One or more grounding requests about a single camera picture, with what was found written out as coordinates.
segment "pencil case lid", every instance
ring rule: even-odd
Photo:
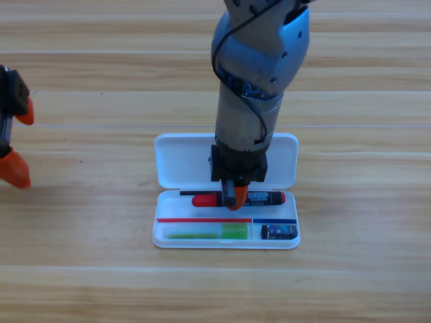
[[[211,181],[209,157],[216,141],[213,133],[170,133],[156,138],[154,150],[160,186],[181,190],[220,190]],[[274,134],[267,151],[264,182],[252,182],[249,190],[287,189],[294,185],[298,140],[287,133]]]

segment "red stripe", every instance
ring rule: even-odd
[[[160,223],[251,223],[251,219],[193,219],[193,218],[159,218],[157,222]]]

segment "orange gripper tip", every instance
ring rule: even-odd
[[[241,206],[244,205],[245,200],[247,199],[247,193],[248,193],[248,185],[235,186],[236,204],[234,207],[228,207],[228,209],[231,211],[239,210],[239,208],[241,208]]]
[[[21,123],[24,123],[28,126],[31,126],[34,123],[34,111],[33,111],[33,100],[31,97],[28,97],[27,102],[27,114],[23,116],[15,116]]]
[[[0,179],[21,189],[31,185],[28,165],[13,149],[4,158],[0,158]]]

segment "small black object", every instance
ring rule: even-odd
[[[4,158],[11,152],[11,147],[6,139],[0,139],[0,158]]]
[[[209,158],[211,167],[211,181],[218,182],[222,179],[222,166],[220,165],[220,157],[217,145],[211,146],[211,157]]]
[[[253,15],[257,15],[259,13],[259,10],[256,8],[255,5],[251,5],[249,9]]]
[[[9,71],[0,65],[0,111],[3,115],[24,116],[30,90],[18,71]]]
[[[292,240],[298,236],[296,225],[262,225],[264,240]]]
[[[0,147],[11,143],[12,115],[0,110]]]
[[[180,190],[181,196],[190,196],[190,195],[206,195],[214,193],[213,190]]]
[[[231,179],[222,179],[222,204],[234,207],[236,204],[235,185]]]

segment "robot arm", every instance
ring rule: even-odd
[[[252,181],[262,182],[283,94],[308,49],[310,0],[224,0],[228,11],[211,58],[220,97],[211,180],[224,204],[239,209]]]

